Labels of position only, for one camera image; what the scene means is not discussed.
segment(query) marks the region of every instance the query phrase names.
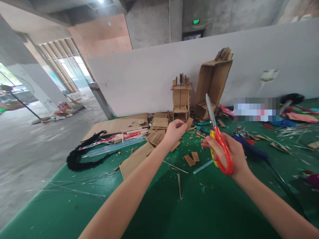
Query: black cable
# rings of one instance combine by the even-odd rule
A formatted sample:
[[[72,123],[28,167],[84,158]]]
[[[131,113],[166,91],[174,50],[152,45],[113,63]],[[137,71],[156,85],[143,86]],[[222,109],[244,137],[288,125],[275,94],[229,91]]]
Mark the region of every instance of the black cable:
[[[99,159],[96,162],[80,163],[81,155],[83,154],[82,152],[85,152],[85,150],[79,150],[79,148],[92,144],[94,141],[96,141],[100,137],[102,133],[106,133],[106,131],[102,130],[101,132],[94,134],[91,138],[85,140],[82,144],[77,146],[75,150],[70,152],[69,156],[66,158],[67,167],[70,170],[77,171],[77,170],[83,170],[83,169],[96,167],[99,164],[103,163],[103,161],[107,159],[109,156],[118,152],[116,151],[111,154],[106,154],[103,158]]]
[[[271,163],[268,161],[268,160],[265,160],[265,162],[268,164],[268,166],[276,173],[276,175],[280,178],[280,180],[283,182],[283,185],[284,185],[284,190],[290,194],[290,196],[294,199],[294,201],[298,204],[301,212],[302,212],[302,215],[303,217],[309,221],[309,219],[307,218],[300,202],[298,201],[298,199],[296,198],[296,196],[292,193],[292,191],[290,190],[290,188],[288,187],[288,185],[286,184],[286,182],[284,181],[284,179],[279,175],[279,173],[277,172],[277,170],[271,165]]]

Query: concrete floor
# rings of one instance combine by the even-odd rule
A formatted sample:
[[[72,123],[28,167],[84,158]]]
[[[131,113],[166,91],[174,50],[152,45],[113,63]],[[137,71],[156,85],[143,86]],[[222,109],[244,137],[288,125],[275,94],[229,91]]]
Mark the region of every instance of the concrete floor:
[[[86,109],[58,122],[32,125],[36,117],[26,108],[0,115],[0,229],[65,164],[90,127],[106,120],[89,89],[81,98]],[[30,108],[40,117],[50,116],[40,102]]]

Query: red scissors handle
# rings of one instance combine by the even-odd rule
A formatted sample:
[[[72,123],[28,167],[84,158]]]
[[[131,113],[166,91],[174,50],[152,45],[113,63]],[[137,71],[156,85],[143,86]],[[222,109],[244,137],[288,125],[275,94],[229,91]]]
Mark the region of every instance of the red scissors handle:
[[[217,157],[218,166],[219,166],[220,170],[223,172],[223,174],[231,175],[233,173],[234,166],[233,166],[232,158],[230,156],[229,149],[228,149],[227,145],[225,144],[222,136],[220,135],[219,127],[217,127],[217,126],[214,127],[214,131],[215,131],[215,139],[217,140],[217,142],[220,144],[220,146],[224,150],[224,153],[226,156],[226,163],[227,163],[227,168],[225,169],[223,164],[220,162],[219,157]]]

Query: exit sign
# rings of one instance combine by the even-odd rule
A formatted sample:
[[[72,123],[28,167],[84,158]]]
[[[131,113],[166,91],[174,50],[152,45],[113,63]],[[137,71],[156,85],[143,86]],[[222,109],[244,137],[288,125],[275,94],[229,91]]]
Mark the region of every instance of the exit sign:
[[[199,21],[200,21],[200,19],[195,19],[195,20],[193,20],[193,25],[198,24]]]

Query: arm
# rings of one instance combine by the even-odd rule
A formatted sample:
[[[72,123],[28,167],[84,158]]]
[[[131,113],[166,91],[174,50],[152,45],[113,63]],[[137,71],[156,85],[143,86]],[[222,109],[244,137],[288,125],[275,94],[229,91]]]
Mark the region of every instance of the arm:
[[[234,164],[231,177],[251,198],[278,234],[283,239],[319,238],[319,230],[316,227],[253,175],[247,165],[241,143],[225,133],[222,133],[222,137],[229,148]],[[215,139],[208,136],[202,146],[214,148],[221,163],[227,166],[223,149]]]
[[[163,159],[186,129],[181,120],[169,124],[163,141],[111,194],[79,239],[122,237]]]

